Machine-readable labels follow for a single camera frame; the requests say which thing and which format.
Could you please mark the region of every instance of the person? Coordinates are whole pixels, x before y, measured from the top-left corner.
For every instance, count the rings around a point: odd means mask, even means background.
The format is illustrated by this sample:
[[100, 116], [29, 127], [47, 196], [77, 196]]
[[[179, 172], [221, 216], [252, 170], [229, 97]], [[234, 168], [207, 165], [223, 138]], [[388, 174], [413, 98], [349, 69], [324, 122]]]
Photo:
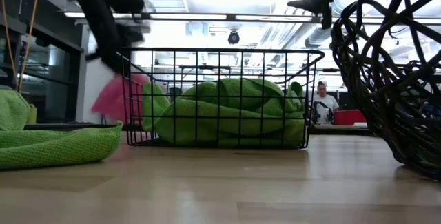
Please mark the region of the person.
[[[314, 102], [322, 102], [325, 104], [332, 112], [338, 110], [339, 106], [337, 100], [333, 96], [329, 96], [326, 92], [326, 85], [320, 81], [317, 85], [317, 96], [314, 97]], [[322, 105], [317, 105], [317, 113], [320, 118], [317, 120], [318, 124], [327, 124], [327, 109]]]

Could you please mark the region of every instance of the pink cloth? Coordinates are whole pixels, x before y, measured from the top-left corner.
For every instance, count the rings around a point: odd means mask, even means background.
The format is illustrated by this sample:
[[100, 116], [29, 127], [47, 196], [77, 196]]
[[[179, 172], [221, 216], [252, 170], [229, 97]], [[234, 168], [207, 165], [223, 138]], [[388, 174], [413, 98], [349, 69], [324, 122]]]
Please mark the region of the pink cloth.
[[120, 120], [124, 124], [127, 123], [125, 111], [127, 111], [127, 118], [130, 112], [130, 102], [132, 105], [132, 115], [142, 115], [143, 106], [141, 104], [142, 96], [133, 96], [132, 99], [129, 97], [129, 87], [132, 87], [132, 94], [142, 94], [143, 85], [148, 83], [149, 77], [145, 75], [134, 75], [132, 80], [124, 80], [124, 90], [123, 90], [123, 77], [117, 75], [114, 77], [107, 85], [103, 88], [99, 94], [98, 99], [92, 106], [92, 113], [102, 114], [107, 118]]

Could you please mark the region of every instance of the table surface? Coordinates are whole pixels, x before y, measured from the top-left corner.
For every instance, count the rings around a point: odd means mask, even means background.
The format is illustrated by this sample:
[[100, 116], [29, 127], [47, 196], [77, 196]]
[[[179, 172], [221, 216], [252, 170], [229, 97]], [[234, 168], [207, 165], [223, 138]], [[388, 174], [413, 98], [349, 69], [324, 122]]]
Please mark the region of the table surface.
[[0, 173], [0, 222], [440, 223], [441, 186], [387, 144], [312, 136], [306, 150], [129, 147], [100, 163]]

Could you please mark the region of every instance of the wire basket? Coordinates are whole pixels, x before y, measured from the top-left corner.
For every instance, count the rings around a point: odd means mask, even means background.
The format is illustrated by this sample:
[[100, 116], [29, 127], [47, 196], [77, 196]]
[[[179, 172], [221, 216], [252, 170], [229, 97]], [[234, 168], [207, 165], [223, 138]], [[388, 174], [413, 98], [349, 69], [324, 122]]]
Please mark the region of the wire basket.
[[[126, 48], [122, 53], [127, 51], [141, 52], [143, 65], [128, 59], [132, 67], [124, 68], [129, 70], [124, 80], [130, 83], [123, 85], [136, 83], [135, 75], [150, 78], [142, 92], [123, 88], [129, 92], [129, 145], [307, 147], [310, 88], [323, 52]], [[169, 56], [170, 64], [158, 64], [160, 54]]]
[[[440, 180], [441, 34], [413, 18], [415, 11], [432, 0], [404, 0], [405, 9], [397, 12], [402, 1], [391, 0], [388, 8], [374, 0], [351, 4], [334, 23], [331, 48], [352, 101], [366, 117], [369, 129], [387, 142], [397, 161]], [[362, 28], [363, 5], [384, 15], [371, 36]], [[356, 23], [350, 18], [354, 13]], [[393, 37], [395, 26], [410, 31], [417, 54], [402, 65], [382, 48], [384, 37], [388, 33]], [[438, 47], [430, 58], [423, 52], [421, 37]], [[366, 43], [361, 48], [362, 40]]]

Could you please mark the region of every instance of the white shirt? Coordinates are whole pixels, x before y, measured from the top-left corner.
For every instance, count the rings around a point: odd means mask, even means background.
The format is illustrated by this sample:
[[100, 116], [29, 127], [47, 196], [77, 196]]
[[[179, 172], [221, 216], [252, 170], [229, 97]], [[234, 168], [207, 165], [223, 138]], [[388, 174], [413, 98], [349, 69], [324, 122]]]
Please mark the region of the white shirt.
[[[326, 95], [325, 97], [321, 96], [315, 96], [314, 102], [322, 102], [326, 106], [328, 106], [329, 109], [333, 112], [335, 109], [338, 108], [338, 103], [336, 99], [333, 96]], [[320, 115], [320, 118], [317, 120], [318, 124], [326, 124], [327, 123], [327, 110], [321, 106], [320, 104], [317, 105], [317, 113]]]

